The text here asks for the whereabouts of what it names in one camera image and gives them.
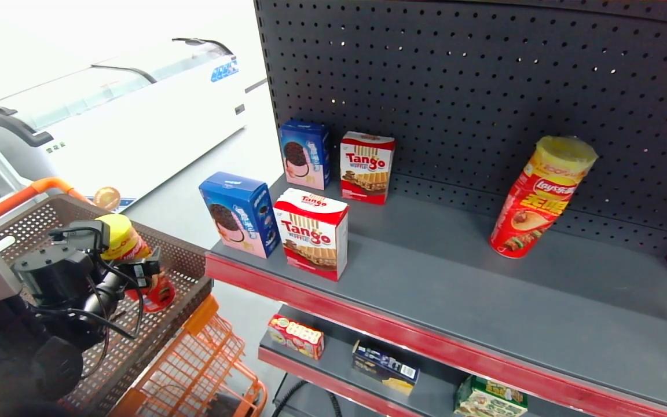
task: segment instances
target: freezer handle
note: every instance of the freezer handle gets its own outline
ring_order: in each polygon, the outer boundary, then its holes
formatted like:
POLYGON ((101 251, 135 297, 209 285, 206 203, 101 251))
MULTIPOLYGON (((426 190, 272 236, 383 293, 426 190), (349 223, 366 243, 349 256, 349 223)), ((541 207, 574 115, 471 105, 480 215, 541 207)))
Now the freezer handle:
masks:
POLYGON ((213 41, 213 40, 210 40, 210 39, 174 38, 174 39, 172 39, 172 41, 174 41, 174 42, 185 42, 185 44, 191 45, 191 46, 197 46, 197 45, 203 45, 203 44, 213 44, 213 45, 217 45, 220 48, 222 48, 222 50, 224 50, 225 53, 227 53, 228 55, 233 55, 233 52, 230 52, 230 49, 228 49, 227 46, 223 45, 222 43, 220 43, 218 41, 213 41))
POLYGON ((27 126, 27 124, 20 119, 7 114, 7 111, 0 111, 0 127, 12 132, 33 148, 37 148, 53 140, 53 137, 48 132, 35 134, 35 130, 27 126))

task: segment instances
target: oreo box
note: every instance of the oreo box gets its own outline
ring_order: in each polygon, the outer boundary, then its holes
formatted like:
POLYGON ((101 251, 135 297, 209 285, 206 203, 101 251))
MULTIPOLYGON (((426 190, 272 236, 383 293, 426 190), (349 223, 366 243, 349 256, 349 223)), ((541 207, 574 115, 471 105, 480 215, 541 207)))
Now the oreo box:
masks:
POLYGON ((331 180, 328 129, 290 120, 280 128, 285 176, 289 183, 323 190, 331 180))
POLYGON ((226 246, 267 258, 280 242, 264 182, 215 172, 199 192, 226 246))
POLYGON ((353 367, 393 390, 411 395, 419 378, 419 368, 406 364, 397 348, 384 343, 359 340, 352 351, 353 367))

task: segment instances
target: gray floor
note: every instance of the gray floor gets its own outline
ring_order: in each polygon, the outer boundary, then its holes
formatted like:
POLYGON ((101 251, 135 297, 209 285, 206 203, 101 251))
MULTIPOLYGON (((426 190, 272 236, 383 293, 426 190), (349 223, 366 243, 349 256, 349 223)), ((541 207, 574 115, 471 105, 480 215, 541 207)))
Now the gray floor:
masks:
MULTIPOLYGON (((266 84, 249 92, 246 108, 250 112, 246 129, 197 159, 124 213, 133 221, 203 248, 211 248, 219 236, 199 195, 199 184, 216 171, 232 172, 268 184, 283 173, 266 84)), ((198 134, 198 140, 211 134, 212 130, 198 134)), ((271 397, 285 372, 260 362, 256 350, 268 320, 281 304, 220 282, 215 282, 212 293, 220 304, 219 314, 231 322, 236 335, 246 341, 243 361, 267 386, 269 401, 264 415, 271 415, 271 397)))

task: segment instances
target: black cable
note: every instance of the black cable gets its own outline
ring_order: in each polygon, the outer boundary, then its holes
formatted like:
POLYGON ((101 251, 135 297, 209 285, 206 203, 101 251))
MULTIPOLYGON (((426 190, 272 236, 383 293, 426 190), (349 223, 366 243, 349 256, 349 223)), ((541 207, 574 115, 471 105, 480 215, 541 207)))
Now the black cable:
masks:
POLYGON ((307 381, 299 380, 295 385, 292 386, 292 388, 287 391, 283 399, 280 400, 280 403, 277 404, 276 409, 274 409, 274 412, 272 412, 272 417, 280 417, 280 413, 283 411, 285 408, 287 402, 289 401, 290 398, 296 393, 297 390, 299 390, 303 385, 306 385, 307 381))
POLYGON ((141 332, 141 324, 143 323, 143 306, 145 305, 145 302, 143 301, 143 290, 141 290, 141 287, 140 285, 138 285, 138 282, 136 280, 124 274, 122 271, 113 267, 107 262, 104 262, 104 259, 101 256, 98 257, 98 262, 100 262, 101 266, 104 269, 112 272, 113 274, 117 275, 118 277, 121 277, 124 280, 127 280, 127 282, 129 282, 130 285, 135 287, 135 293, 137 293, 138 296, 138 320, 135 321, 135 328, 133 329, 134 336, 132 338, 137 339, 138 334, 140 334, 141 332))
MULTIPOLYGON (((286 404, 288 403, 289 399, 292 398, 292 396, 299 390, 303 385, 306 385, 307 381, 299 380, 299 382, 295 383, 292 388, 287 391, 285 396, 280 400, 280 403, 277 405, 276 409, 274 412, 272 412, 272 417, 279 417, 280 413, 283 411, 285 408, 286 404)), ((339 407, 339 400, 336 399, 336 396, 334 394, 329 393, 329 391, 326 391, 328 393, 328 398, 331 399, 331 405, 333 406, 333 414, 336 415, 336 417, 341 417, 341 407, 339 407)))
MULTIPOLYGON (((96 229, 94 227, 66 227, 64 229, 54 229, 50 231, 50 235, 53 237, 57 237, 58 235, 63 236, 65 233, 69 232, 82 232, 82 231, 87 231, 87 232, 93 232, 96 236, 96 241, 101 242, 101 231, 99 229, 96 229)), ((141 291, 140 285, 138 285, 138 282, 134 280, 132 277, 122 273, 118 269, 114 268, 113 266, 109 265, 107 262, 104 261, 100 253, 96 254, 97 262, 100 263, 100 265, 112 272, 113 274, 117 275, 118 277, 121 277, 122 279, 126 280, 130 285, 132 285, 135 288, 135 292, 138 294, 138 320, 135 322, 135 328, 133 329, 133 336, 130 337, 130 339, 137 339, 138 338, 138 333, 140 333, 140 327, 141 324, 143 324, 143 291, 141 291)), ((96 294, 97 300, 100 302, 101 305, 101 298, 99 294, 96 294)), ((119 329, 116 325, 114 327, 111 327, 111 329, 119 329)), ((118 332, 121 335, 127 334, 124 330, 120 329, 122 332, 118 332)))
POLYGON ((130 335, 130 333, 126 332, 125 330, 120 329, 118 325, 110 322, 107 319, 103 319, 102 317, 98 316, 97 314, 94 314, 93 312, 88 312, 80 309, 61 309, 61 310, 51 310, 51 309, 41 309, 39 307, 35 307, 34 305, 30 304, 30 309, 32 311, 40 313, 40 314, 48 314, 48 315, 68 315, 68 314, 76 314, 76 315, 81 315, 82 317, 89 317, 90 319, 96 320, 100 324, 106 325, 107 327, 111 328, 112 330, 118 332, 120 335, 133 339, 133 336, 130 335))
POLYGON ((104 358, 107 357, 108 349, 109 349, 109 332, 106 332, 104 333, 104 341, 102 343, 102 353, 100 354, 100 359, 97 360, 97 363, 92 367, 92 369, 89 370, 89 372, 82 374, 81 379, 89 378, 91 375, 94 375, 94 373, 98 369, 100 369, 102 362, 104 362, 104 358))
POLYGON ((328 398, 331 399, 331 405, 333 405, 333 414, 336 417, 341 417, 341 407, 339 407, 339 400, 336 399, 333 393, 328 392, 328 398))
POLYGON ((106 325, 107 327, 109 327, 112 330, 118 332, 119 335, 121 335, 125 338, 129 338, 129 339, 134 339, 135 338, 132 335, 130 335, 130 333, 126 332, 125 330, 122 330, 118 325, 114 324, 113 322, 111 322, 107 319, 103 319, 102 317, 98 316, 97 314, 94 314, 93 312, 88 312, 88 311, 80 310, 80 309, 66 309, 66 310, 62 310, 62 311, 66 311, 67 313, 72 313, 72 314, 76 314, 76 315, 81 315, 82 317, 88 317, 88 319, 92 319, 92 320, 95 320, 102 325, 106 325))

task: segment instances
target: green snack box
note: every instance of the green snack box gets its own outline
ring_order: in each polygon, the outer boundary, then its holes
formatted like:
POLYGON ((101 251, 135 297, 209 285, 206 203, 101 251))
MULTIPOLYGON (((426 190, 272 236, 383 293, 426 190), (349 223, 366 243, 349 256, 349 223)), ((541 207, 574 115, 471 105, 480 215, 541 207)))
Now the green snack box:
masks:
POLYGON ((455 414, 464 417, 517 417, 527 409, 526 394, 475 375, 455 394, 455 414))

